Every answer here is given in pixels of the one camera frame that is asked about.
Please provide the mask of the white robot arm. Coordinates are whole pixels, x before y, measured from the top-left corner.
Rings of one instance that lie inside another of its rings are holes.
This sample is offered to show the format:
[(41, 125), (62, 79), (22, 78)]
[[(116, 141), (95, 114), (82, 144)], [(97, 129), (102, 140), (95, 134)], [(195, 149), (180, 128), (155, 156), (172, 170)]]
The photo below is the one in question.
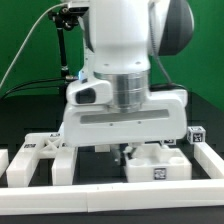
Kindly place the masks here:
[(149, 56), (175, 55), (189, 43), (187, 0), (88, 0), (83, 19), (93, 56), (87, 79), (67, 88), (64, 140), (72, 147), (181, 139), (187, 92), (148, 84)]

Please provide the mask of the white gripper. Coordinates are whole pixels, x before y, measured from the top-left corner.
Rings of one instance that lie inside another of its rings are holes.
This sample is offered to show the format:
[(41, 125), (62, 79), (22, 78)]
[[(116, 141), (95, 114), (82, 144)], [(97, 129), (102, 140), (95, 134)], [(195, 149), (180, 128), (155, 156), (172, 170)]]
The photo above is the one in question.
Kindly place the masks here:
[(118, 144), (181, 139), (187, 132), (187, 92), (183, 89), (147, 92), (136, 112), (110, 109), (112, 85), (95, 79), (74, 81), (67, 88), (63, 116), (64, 141), (71, 147), (116, 144), (112, 152), (121, 163)]

